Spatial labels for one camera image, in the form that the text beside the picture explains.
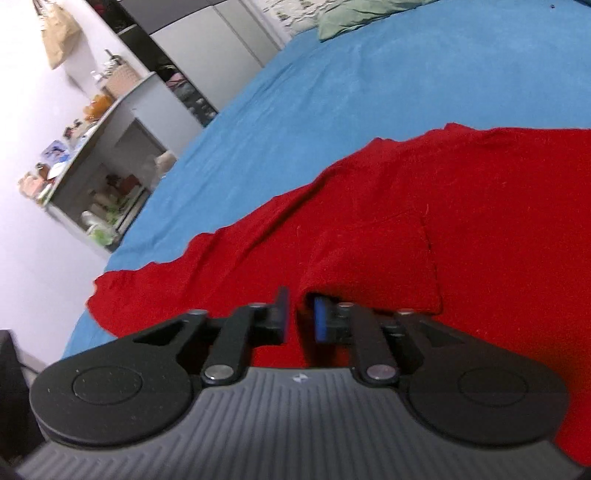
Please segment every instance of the round black disc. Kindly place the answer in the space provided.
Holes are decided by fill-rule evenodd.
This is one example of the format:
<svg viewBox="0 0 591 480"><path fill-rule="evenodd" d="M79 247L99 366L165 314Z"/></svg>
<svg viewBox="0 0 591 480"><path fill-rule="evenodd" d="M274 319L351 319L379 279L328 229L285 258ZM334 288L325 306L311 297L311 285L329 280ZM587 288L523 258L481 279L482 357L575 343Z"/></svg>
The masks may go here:
<svg viewBox="0 0 591 480"><path fill-rule="evenodd" d="M161 432L181 417L193 393L166 349L129 342L123 353L97 348L58 362L36 379L31 407L59 442L124 445Z"/></svg>
<svg viewBox="0 0 591 480"><path fill-rule="evenodd" d="M471 362L453 348L436 353L411 379L414 410L446 436L477 445L552 438L568 406L561 379L544 365L498 350L502 355Z"/></svg>

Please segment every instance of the gray cabinet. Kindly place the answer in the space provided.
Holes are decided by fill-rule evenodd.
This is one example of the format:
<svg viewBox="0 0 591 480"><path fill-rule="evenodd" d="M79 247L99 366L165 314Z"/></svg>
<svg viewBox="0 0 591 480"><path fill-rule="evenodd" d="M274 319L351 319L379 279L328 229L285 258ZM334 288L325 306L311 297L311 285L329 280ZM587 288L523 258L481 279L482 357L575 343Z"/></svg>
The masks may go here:
<svg viewBox="0 0 591 480"><path fill-rule="evenodd" d="M242 0L122 0L121 6L217 110L279 52Z"/></svg>

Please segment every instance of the black object in corner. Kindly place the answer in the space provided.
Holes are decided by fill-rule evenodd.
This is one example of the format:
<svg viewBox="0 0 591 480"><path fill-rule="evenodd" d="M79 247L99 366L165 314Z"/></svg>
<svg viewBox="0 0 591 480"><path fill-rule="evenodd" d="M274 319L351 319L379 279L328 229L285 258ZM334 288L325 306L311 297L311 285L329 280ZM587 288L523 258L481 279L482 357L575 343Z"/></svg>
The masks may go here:
<svg viewBox="0 0 591 480"><path fill-rule="evenodd" d="M43 441L10 332L0 330L0 457L15 464Z"/></svg>

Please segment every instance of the cabinet door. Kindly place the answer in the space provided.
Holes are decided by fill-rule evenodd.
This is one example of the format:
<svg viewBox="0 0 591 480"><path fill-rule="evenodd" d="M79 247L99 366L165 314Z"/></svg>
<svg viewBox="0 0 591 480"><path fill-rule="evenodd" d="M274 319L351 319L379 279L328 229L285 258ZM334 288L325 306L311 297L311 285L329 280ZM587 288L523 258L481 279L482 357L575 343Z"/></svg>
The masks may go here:
<svg viewBox="0 0 591 480"><path fill-rule="evenodd" d="M277 55L277 44L241 0L226 0L217 4L215 8L261 64L266 65Z"/></svg>
<svg viewBox="0 0 591 480"><path fill-rule="evenodd" d="M181 18L151 37L218 110L261 69L214 7Z"/></svg>

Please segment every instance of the orange item on shelf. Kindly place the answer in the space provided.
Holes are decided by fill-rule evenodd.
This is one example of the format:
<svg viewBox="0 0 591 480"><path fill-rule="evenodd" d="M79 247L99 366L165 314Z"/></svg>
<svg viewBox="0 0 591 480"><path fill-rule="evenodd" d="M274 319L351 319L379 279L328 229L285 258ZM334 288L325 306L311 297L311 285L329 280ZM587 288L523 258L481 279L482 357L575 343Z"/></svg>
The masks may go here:
<svg viewBox="0 0 591 480"><path fill-rule="evenodd" d="M108 95L95 95L89 106L85 106L82 112L86 115L85 120L98 120L113 105L113 99Z"/></svg>

